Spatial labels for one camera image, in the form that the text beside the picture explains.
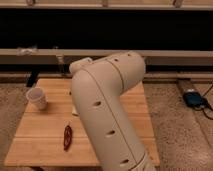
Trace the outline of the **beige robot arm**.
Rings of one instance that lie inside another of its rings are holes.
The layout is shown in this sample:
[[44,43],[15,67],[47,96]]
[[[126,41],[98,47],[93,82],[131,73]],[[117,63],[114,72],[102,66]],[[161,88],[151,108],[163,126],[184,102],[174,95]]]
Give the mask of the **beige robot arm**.
[[142,81],[145,60],[136,52],[70,64],[74,106],[103,171],[156,171],[120,96]]

